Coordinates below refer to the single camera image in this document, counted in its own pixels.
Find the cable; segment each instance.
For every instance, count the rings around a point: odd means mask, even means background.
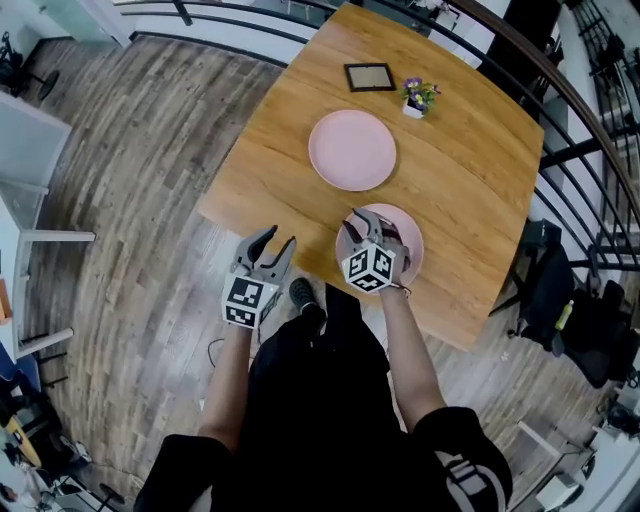
[[[224,341],[224,338],[218,338],[213,340],[211,343],[209,343],[209,346],[207,347],[207,354],[209,355],[209,362],[211,363],[211,366],[213,366],[214,368],[216,367],[216,364],[213,362],[213,358],[211,357],[211,346],[214,343],[218,343],[219,341]]]
[[[211,347],[219,341],[224,341],[224,338],[216,338],[215,340],[209,342],[209,345],[207,346],[207,355],[209,356],[209,362],[214,368],[216,367],[216,363],[213,362],[213,357],[211,357]],[[256,329],[256,343],[258,345],[258,349],[260,349],[260,346],[262,345],[262,341],[260,341],[260,326],[258,326],[258,328]]]

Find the white desk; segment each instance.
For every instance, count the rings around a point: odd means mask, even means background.
[[[0,277],[5,281],[13,312],[11,321],[6,325],[0,325],[0,342],[14,362],[20,357],[73,336],[73,329],[67,328],[21,343],[25,284],[29,279],[28,274],[21,273],[21,263],[26,255],[25,246],[30,242],[92,242],[95,237],[95,233],[85,231],[24,229],[0,190]]]

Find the white pot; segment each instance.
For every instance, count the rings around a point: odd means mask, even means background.
[[[420,110],[420,109],[409,106],[408,98],[404,101],[404,107],[402,107],[402,113],[409,117],[413,117],[414,119],[422,119],[422,117],[424,116],[424,110]]]

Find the white wall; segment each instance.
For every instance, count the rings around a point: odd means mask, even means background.
[[[32,0],[0,0],[0,3],[7,5],[15,13],[15,16],[36,32],[40,38],[69,35],[47,15],[40,14],[37,5]]]
[[[640,14],[629,0],[594,0],[594,3],[627,51],[640,47]]]
[[[27,25],[20,12],[16,10],[13,0],[0,0],[0,34],[4,34],[5,31],[11,34],[9,41],[13,48],[25,58],[40,40],[40,35]]]
[[[112,0],[76,1],[96,21],[104,34],[113,37],[123,48],[131,44],[129,36],[135,30],[134,24],[120,14],[118,8],[113,5]]]

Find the railing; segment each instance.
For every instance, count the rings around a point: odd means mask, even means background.
[[[609,132],[618,154],[624,160],[626,172],[638,190],[640,184],[640,160],[638,159],[640,91],[635,70],[625,55],[624,45],[611,31],[595,3],[585,0],[574,9],[574,13],[580,27],[580,35],[589,54],[602,124]],[[605,183],[608,175],[609,169],[605,167]],[[620,198],[617,190],[614,191],[614,195],[616,206],[618,206]],[[640,245],[637,233],[634,238],[634,245]],[[610,253],[613,247],[605,245],[603,250]]]
[[[286,67],[295,58],[337,9],[322,0],[114,0],[114,3],[121,14],[134,17],[139,34],[209,44],[280,67]]]
[[[282,3],[279,0],[272,0],[271,3],[263,0],[260,2],[260,7],[227,2],[182,0],[127,2],[126,4],[145,3],[172,3],[175,6],[174,15],[180,16],[185,23],[207,19],[220,21],[219,18],[194,14],[198,9],[202,9],[202,6],[210,6],[276,16],[314,28],[324,23],[337,8],[337,5],[320,0],[285,2],[288,6],[286,12],[282,12]],[[547,132],[552,131],[556,138],[562,141],[562,147],[552,147],[547,143],[544,145],[535,198],[544,209],[545,216],[563,227],[569,241],[572,241],[576,248],[577,252],[570,254],[573,260],[572,265],[591,267],[595,263],[603,269],[640,270],[640,202],[629,163],[621,160],[619,147],[616,146],[619,137],[633,135],[627,133],[626,127],[618,125],[605,127],[606,123],[601,124],[582,96],[547,56],[500,17],[474,0],[450,0],[447,3],[495,34],[495,41],[511,45],[522,59],[526,59],[534,66],[545,84],[556,91],[559,98],[566,103],[568,110],[584,125],[589,134],[586,140],[582,137],[576,142],[569,130],[548,111],[543,104],[543,98],[535,88],[531,88],[530,84],[520,83],[500,63],[478,50],[454,31],[440,25],[429,16],[428,10],[415,11],[391,0],[359,0],[354,3],[383,15],[389,15],[392,11],[395,18],[410,21],[408,26],[419,27],[419,32],[427,37],[431,31],[442,34],[506,80],[512,89],[517,91],[516,96],[519,95],[519,98],[516,99],[525,106],[529,115],[545,125]],[[301,4],[314,10],[316,15],[313,19],[309,16],[309,9],[306,9],[304,16],[300,11],[297,16],[292,14],[291,5],[299,10]],[[140,15],[141,13],[130,11],[127,14]],[[225,22],[237,23],[237,20]],[[250,28],[265,30],[265,27],[255,25],[251,25]],[[291,34],[281,35],[291,39]],[[296,41],[304,42],[304,39],[297,37]],[[603,162],[606,164],[605,170],[595,168],[598,166],[594,167],[593,154],[596,152],[602,155]]]

